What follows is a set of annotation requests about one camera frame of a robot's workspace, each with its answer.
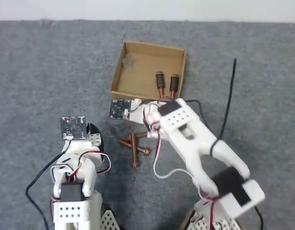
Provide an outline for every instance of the white wall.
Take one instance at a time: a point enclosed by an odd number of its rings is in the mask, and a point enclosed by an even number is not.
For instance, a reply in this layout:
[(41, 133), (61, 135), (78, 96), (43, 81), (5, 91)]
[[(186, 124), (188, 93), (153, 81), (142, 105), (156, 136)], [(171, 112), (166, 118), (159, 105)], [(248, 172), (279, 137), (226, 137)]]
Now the white wall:
[(295, 22), (295, 0), (0, 0), (0, 20)]

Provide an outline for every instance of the copper screw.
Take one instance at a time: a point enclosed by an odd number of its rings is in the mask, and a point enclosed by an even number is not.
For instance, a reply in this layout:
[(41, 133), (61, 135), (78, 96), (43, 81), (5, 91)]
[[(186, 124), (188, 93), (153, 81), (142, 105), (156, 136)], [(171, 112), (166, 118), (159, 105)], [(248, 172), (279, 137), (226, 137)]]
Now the copper screw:
[(138, 168), (140, 163), (138, 162), (138, 153), (137, 153), (137, 145), (136, 145), (136, 137), (134, 133), (131, 134), (131, 145), (132, 145), (132, 167)]
[[(135, 138), (144, 138), (147, 137), (147, 132), (135, 133)], [(128, 136), (127, 141), (131, 142), (131, 134)]]
[(159, 87), (159, 97), (160, 99), (163, 98), (163, 95), (165, 94), (165, 91), (162, 87)]
[[(129, 148), (132, 148), (132, 145), (124, 140), (118, 141), (121, 145), (127, 146)], [(151, 150), (149, 148), (143, 148), (140, 146), (137, 146), (137, 151), (140, 151), (144, 154), (144, 156), (148, 156), (151, 153)]]
[(174, 90), (172, 90), (172, 91), (171, 91), (171, 98), (173, 98), (173, 99), (174, 99), (174, 98), (175, 98), (175, 94), (176, 94), (176, 93), (175, 93), (175, 91), (174, 91)]

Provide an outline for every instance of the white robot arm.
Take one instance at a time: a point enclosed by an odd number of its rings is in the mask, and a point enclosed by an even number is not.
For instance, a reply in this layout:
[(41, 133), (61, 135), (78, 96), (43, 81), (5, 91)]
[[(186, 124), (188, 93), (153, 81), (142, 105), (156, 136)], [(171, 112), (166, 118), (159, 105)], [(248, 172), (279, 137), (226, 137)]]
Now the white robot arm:
[[(89, 124), (89, 136), (84, 130), (79, 137), (75, 137), (74, 132), (78, 131), (78, 127), (85, 129), (85, 121), (81, 125), (77, 122), (78, 117), (64, 119), (61, 121), (62, 130), (70, 130), (63, 135), (66, 140), (63, 151), (66, 152), (51, 168), (55, 183), (52, 198), (55, 229), (100, 230), (103, 200), (101, 194), (94, 190), (94, 185), (99, 173), (97, 169), (102, 165), (104, 156), (107, 156), (103, 153), (101, 134), (93, 124)], [(101, 172), (110, 169), (109, 157), (108, 160), (109, 167)]]
[[(212, 156), (224, 162), (229, 169), (217, 178), (217, 182), (220, 181), (220, 183), (216, 183), (207, 175), (202, 168), (200, 157), (210, 155), (211, 147), (217, 138), (183, 99), (179, 98), (162, 106), (149, 104), (141, 106), (142, 109), (138, 108), (137, 111), (130, 113), (129, 119), (138, 120), (139, 112), (145, 111), (147, 123), (155, 124), (161, 138), (167, 139), (174, 147), (185, 162), (198, 190), (208, 194), (208, 197), (217, 197), (218, 200), (214, 204), (213, 219), (215, 221), (222, 218), (237, 218), (265, 198), (258, 183), (248, 180), (250, 173), (247, 165), (222, 140), (216, 142)], [(151, 128), (149, 137), (157, 135), (158, 132)], [(227, 186), (221, 184), (221, 181), (227, 182)], [(197, 203), (195, 209), (208, 216), (210, 208), (207, 208), (208, 205), (203, 207), (202, 204)]]

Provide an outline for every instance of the open cardboard box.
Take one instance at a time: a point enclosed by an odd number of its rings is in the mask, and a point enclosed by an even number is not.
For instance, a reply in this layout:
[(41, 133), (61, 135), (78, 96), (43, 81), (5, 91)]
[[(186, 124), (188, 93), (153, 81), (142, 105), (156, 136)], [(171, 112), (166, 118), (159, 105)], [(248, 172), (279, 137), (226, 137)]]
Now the open cardboard box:
[(113, 99), (159, 99), (156, 72), (165, 75), (165, 95), (170, 95), (171, 76), (179, 76), (178, 91), (184, 78), (186, 52), (181, 48), (126, 41), (119, 56), (111, 85)]

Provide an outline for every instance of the circuit board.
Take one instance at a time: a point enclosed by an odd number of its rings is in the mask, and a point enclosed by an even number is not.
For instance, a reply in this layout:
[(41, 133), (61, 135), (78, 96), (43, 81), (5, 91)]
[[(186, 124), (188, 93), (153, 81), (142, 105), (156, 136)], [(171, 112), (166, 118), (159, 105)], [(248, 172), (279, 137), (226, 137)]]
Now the circuit board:
[(128, 120), (130, 107), (131, 100), (114, 99), (111, 102), (109, 117), (111, 119)]
[(85, 116), (61, 116), (60, 121), (63, 140), (86, 140)]

